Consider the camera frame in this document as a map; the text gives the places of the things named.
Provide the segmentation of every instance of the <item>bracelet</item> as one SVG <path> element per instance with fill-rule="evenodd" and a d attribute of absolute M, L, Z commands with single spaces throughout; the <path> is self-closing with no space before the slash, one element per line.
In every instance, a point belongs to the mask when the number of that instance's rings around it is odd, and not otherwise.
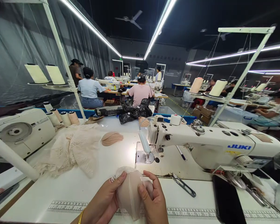
<path fill-rule="evenodd" d="M 83 213 L 84 213 L 84 210 L 85 209 L 83 209 L 83 211 L 80 213 L 80 215 L 79 215 L 79 221 L 78 221 L 78 224 L 81 224 L 81 220 L 82 220 L 82 215 L 83 215 Z"/>

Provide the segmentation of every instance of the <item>person's hand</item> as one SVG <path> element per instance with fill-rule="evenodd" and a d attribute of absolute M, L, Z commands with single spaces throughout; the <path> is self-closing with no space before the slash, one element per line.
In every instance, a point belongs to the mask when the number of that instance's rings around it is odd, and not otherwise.
<path fill-rule="evenodd" d="M 166 201 L 159 179 L 151 172 L 145 170 L 143 171 L 143 174 L 151 179 L 153 184 L 153 200 L 151 200 L 144 185 L 140 184 L 138 186 L 138 191 L 143 200 L 146 211 L 146 222 L 148 224 L 166 224 L 168 223 Z"/>
<path fill-rule="evenodd" d="M 116 180 L 111 182 L 108 179 L 100 189 L 97 191 L 93 199 L 90 201 L 86 207 L 81 224 L 90 223 L 109 223 L 113 215 L 117 211 L 118 202 L 116 197 L 116 190 L 124 182 L 127 173 L 122 172 Z M 72 221 L 72 224 L 77 224 L 79 221 L 79 216 Z"/>

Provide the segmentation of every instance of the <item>scissors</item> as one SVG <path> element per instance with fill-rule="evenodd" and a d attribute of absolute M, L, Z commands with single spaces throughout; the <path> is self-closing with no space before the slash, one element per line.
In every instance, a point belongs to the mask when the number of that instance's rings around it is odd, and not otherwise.
<path fill-rule="evenodd" d="M 178 176 L 176 176 L 174 173 L 170 171 L 171 175 L 169 175 L 179 186 L 181 186 L 186 192 L 188 192 L 192 197 L 196 197 L 196 192 L 193 191 L 185 182 L 183 182 Z"/>

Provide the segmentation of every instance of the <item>worker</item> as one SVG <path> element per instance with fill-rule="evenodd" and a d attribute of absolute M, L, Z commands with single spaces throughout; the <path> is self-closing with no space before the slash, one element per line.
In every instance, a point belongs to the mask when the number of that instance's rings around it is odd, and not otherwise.
<path fill-rule="evenodd" d="M 108 81 L 117 81 L 114 77 L 113 77 L 113 71 L 109 71 L 108 72 L 108 76 L 106 76 L 104 78 L 104 80 L 108 80 Z"/>
<path fill-rule="evenodd" d="M 225 89 L 225 90 L 223 90 L 221 95 L 222 96 L 227 96 L 228 93 L 232 92 L 232 90 L 235 87 L 236 83 L 237 83 L 237 81 L 231 82 L 230 87 Z M 242 97 L 243 97 L 243 93 L 240 91 L 240 88 L 237 88 L 237 90 L 234 93 L 232 98 L 234 98 L 234 99 L 242 99 Z"/>
<path fill-rule="evenodd" d="M 144 75 L 139 76 L 137 81 L 138 85 L 132 86 L 132 88 L 127 91 L 127 94 L 134 96 L 133 107 L 139 106 L 143 99 L 155 96 L 155 93 L 151 87 L 145 85 L 146 78 Z"/>
<path fill-rule="evenodd" d="M 97 91 L 108 93 L 107 90 L 100 85 L 98 81 L 93 80 L 93 70 L 84 67 L 83 73 L 85 78 L 79 81 L 78 90 L 81 91 L 81 104 L 85 108 L 97 108 L 105 106 L 105 101 L 97 98 Z"/>
<path fill-rule="evenodd" d="M 138 186 L 138 192 L 146 211 L 146 223 L 168 224 L 166 200 L 160 181 L 151 172 L 144 170 L 143 174 L 152 180 L 153 185 L 153 199 L 151 199 L 143 184 Z M 116 190 L 124 182 L 126 176 L 127 173 L 124 171 L 116 180 L 112 181 L 110 178 L 105 181 L 87 207 L 71 224 L 78 224 L 80 220 L 81 224 L 109 223 L 115 212 L 119 209 Z"/>
<path fill-rule="evenodd" d="M 276 102 L 276 106 L 272 109 L 257 108 L 254 112 L 259 114 L 259 117 L 253 119 L 250 124 L 256 124 L 265 127 L 280 126 L 280 92 L 271 93 L 269 96 Z"/>
<path fill-rule="evenodd" d="M 156 81 L 158 81 L 158 76 L 161 76 L 162 79 L 162 73 L 161 73 L 161 66 L 158 66 L 156 68 L 157 74 L 156 74 Z"/>
<path fill-rule="evenodd" d="M 209 82 L 209 87 L 206 89 L 206 92 L 210 92 L 212 90 L 212 88 L 214 87 L 214 85 L 216 84 L 217 80 L 216 79 L 212 79 Z"/>
<path fill-rule="evenodd" d="M 72 79 L 74 80 L 76 87 L 78 86 L 79 81 L 83 79 L 80 72 L 80 67 L 82 65 L 83 63 L 74 58 L 71 60 L 71 65 L 69 66 L 69 70 L 71 71 Z"/>

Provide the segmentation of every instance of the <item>black phone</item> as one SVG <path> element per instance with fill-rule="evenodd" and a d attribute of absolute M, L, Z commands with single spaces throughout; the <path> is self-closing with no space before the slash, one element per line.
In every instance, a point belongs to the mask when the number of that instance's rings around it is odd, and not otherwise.
<path fill-rule="evenodd" d="M 217 218 L 223 224 L 246 224 L 236 188 L 221 177 L 212 177 Z"/>

